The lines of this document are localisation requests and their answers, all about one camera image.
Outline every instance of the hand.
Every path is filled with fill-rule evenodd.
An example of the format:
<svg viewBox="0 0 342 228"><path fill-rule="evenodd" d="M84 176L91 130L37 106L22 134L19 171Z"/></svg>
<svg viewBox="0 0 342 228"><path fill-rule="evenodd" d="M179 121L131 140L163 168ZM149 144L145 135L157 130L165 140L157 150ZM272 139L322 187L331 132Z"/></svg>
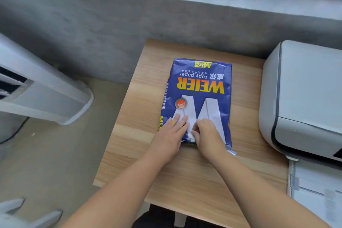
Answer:
<svg viewBox="0 0 342 228"><path fill-rule="evenodd" d="M150 148L147 153L160 161L163 165L172 161L181 145L181 139L189 128L190 123L186 120L188 116L178 122L181 115L177 114L174 119L171 117L166 121L163 127L154 135Z"/></svg>
<svg viewBox="0 0 342 228"><path fill-rule="evenodd" d="M196 139L199 151L210 162L214 158L220 157L222 153L227 152L226 146L213 121L205 118L197 120L191 133Z"/></svg>

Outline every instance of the table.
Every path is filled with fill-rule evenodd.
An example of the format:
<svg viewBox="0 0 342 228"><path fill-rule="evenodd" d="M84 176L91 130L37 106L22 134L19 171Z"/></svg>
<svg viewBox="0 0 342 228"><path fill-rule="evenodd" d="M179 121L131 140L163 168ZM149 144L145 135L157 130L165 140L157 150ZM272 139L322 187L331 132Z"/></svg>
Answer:
<svg viewBox="0 0 342 228"><path fill-rule="evenodd" d="M148 39L136 66L94 185L103 186L139 159L158 131L174 57L230 62L230 129L237 158L284 193L288 161L258 127L264 60ZM225 227L249 227L222 178L194 145L182 145L153 183L145 201Z"/></svg>

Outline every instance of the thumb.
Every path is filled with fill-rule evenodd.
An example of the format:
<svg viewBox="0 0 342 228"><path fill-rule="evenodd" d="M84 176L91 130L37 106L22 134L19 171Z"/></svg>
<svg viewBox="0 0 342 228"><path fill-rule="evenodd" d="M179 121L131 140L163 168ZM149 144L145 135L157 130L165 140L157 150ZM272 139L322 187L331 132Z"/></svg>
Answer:
<svg viewBox="0 0 342 228"><path fill-rule="evenodd" d="M196 139L196 143L199 144L199 132L197 131L191 131L192 135L195 137Z"/></svg>

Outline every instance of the power cord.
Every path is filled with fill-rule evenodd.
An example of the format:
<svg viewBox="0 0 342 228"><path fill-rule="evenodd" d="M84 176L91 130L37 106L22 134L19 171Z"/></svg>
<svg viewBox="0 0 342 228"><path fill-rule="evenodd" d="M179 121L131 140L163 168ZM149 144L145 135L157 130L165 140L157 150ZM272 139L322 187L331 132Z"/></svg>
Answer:
<svg viewBox="0 0 342 228"><path fill-rule="evenodd" d="M5 142L7 142L7 141L9 141L10 139L12 139L12 138L21 130L21 128L23 128L24 124L28 121L29 118L30 118L30 117L28 117L28 118L25 119L25 121L21 124L21 126L18 128L18 130L16 130L15 133L12 134L12 136L11 136L10 138L8 138L8 139L6 139L6 140L0 142L0 144L4 144Z"/></svg>

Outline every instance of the person's right arm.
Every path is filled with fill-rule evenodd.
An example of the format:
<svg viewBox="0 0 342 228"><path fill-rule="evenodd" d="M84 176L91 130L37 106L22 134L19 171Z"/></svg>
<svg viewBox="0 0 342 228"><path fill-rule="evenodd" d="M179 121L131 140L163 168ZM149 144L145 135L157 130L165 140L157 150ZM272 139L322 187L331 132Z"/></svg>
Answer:
<svg viewBox="0 0 342 228"><path fill-rule="evenodd" d="M227 152L212 121L198 120L193 130L199 151L221 175L252 228L330 227Z"/></svg>

